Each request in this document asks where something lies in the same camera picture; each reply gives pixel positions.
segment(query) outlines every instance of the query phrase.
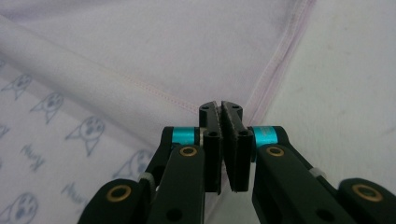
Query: white fabric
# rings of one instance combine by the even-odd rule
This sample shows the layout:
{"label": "white fabric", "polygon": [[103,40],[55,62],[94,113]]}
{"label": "white fabric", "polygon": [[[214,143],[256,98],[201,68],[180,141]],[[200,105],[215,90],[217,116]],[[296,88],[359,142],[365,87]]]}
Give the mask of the white fabric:
{"label": "white fabric", "polygon": [[259,123],[313,2],[2,1],[0,223],[76,223],[203,103]]}

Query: white table surface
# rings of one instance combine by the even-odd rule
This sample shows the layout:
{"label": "white table surface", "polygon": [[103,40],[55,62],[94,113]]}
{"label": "white table surface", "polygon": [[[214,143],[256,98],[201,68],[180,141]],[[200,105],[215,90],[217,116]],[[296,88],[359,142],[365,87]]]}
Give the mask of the white table surface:
{"label": "white table surface", "polygon": [[[396,194],[395,85],[396,1],[318,0],[263,125],[283,126],[335,187],[361,177]],[[207,223],[260,223],[252,186],[224,190]]]}

